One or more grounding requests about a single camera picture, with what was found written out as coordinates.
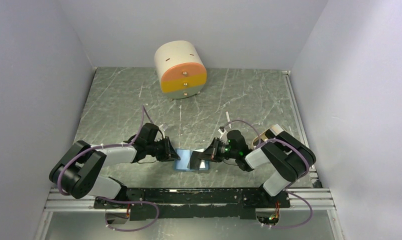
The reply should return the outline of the blue leather card holder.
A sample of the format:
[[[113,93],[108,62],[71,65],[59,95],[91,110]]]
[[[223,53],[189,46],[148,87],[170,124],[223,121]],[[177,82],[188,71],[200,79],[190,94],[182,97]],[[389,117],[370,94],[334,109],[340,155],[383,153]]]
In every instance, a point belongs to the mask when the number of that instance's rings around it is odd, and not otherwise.
[[[173,163],[173,169],[177,172],[193,172],[195,169],[190,169],[190,159],[193,152],[203,152],[204,149],[196,149],[196,150],[189,150],[189,149],[181,149],[178,148],[176,153],[180,157],[179,160],[175,160]]]

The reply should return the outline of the credit card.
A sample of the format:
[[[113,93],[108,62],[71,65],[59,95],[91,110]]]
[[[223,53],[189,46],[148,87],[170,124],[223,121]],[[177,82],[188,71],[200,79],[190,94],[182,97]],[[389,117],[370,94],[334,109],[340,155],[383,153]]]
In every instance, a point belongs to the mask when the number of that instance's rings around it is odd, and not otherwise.
[[[188,168],[190,170],[204,170],[206,168],[205,161],[200,158],[202,152],[199,151],[192,151],[189,158]]]

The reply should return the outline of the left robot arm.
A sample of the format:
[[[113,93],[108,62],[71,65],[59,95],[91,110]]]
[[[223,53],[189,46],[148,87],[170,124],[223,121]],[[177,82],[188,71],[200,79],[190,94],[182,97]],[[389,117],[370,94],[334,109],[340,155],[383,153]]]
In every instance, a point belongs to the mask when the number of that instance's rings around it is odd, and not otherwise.
[[[129,197],[128,188],[119,180],[100,175],[102,168],[138,163],[147,156],[158,162],[173,162],[180,157],[170,138],[162,135],[153,123],[145,123],[128,140],[108,145],[90,145],[79,140],[63,155],[49,173],[62,195],[81,199],[87,195],[106,198],[115,208],[123,207]]]

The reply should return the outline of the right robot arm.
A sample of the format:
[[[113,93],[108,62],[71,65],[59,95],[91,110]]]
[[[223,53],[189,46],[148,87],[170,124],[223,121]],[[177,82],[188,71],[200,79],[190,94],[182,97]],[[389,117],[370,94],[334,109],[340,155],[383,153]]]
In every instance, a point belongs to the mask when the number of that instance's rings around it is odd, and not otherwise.
[[[259,169],[267,164],[272,166],[272,175],[260,185],[259,202],[271,207],[278,200],[278,194],[305,176],[315,164],[314,153],[286,131],[260,143],[255,149],[248,147],[239,130],[226,134],[227,141],[214,138],[202,152],[196,152],[194,166],[200,161],[221,163],[234,159],[237,166],[246,172]]]

